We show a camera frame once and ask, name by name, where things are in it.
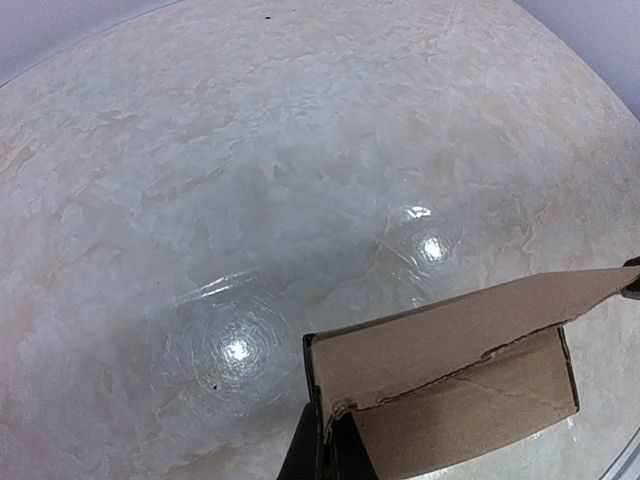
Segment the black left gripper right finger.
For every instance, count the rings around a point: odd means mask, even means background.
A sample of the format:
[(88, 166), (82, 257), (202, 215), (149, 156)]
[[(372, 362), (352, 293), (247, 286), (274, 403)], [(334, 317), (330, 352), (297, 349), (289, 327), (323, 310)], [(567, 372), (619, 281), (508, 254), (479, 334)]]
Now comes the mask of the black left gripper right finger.
[(329, 471), (331, 479), (375, 478), (375, 469), (351, 413), (333, 423)]

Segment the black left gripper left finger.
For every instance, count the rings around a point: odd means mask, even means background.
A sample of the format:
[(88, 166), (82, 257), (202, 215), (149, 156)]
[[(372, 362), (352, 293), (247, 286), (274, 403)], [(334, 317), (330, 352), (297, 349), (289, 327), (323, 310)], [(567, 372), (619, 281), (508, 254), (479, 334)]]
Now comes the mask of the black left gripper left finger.
[(278, 480), (318, 480), (324, 477), (324, 431), (317, 386), (311, 389), (285, 455)]

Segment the brown cardboard box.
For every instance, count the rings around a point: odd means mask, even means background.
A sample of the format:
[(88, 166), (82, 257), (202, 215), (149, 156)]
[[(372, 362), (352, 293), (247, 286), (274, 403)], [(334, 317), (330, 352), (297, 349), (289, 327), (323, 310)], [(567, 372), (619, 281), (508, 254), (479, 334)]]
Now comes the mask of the brown cardboard box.
[(639, 264), (535, 274), (303, 339), (330, 478), (333, 423), (351, 413), (374, 479), (408, 479), (513, 444), (580, 409), (564, 328)]

